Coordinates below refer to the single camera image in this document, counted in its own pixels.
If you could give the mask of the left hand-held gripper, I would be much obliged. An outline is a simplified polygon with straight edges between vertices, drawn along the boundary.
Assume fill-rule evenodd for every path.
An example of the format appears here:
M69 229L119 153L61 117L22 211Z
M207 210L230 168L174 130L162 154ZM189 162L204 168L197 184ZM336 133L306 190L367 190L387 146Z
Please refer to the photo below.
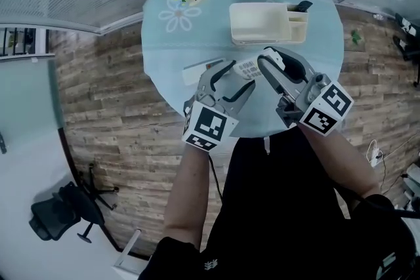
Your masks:
M224 142L238 125L238 113L255 90L255 80L247 82L231 98L215 99L215 83L236 64L222 61L204 71L197 91L185 102L182 141L209 152Z

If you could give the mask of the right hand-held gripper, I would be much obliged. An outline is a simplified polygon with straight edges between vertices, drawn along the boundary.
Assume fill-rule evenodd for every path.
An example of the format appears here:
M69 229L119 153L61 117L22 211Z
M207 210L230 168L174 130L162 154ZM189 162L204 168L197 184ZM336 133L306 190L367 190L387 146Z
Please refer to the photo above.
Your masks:
M348 92L324 73L315 73L300 54L292 50L271 47L271 57L260 55L258 67L278 94L284 94L276 108L284 124L302 124L322 136L327 136L344 120L354 104ZM295 96L295 83L306 82Z

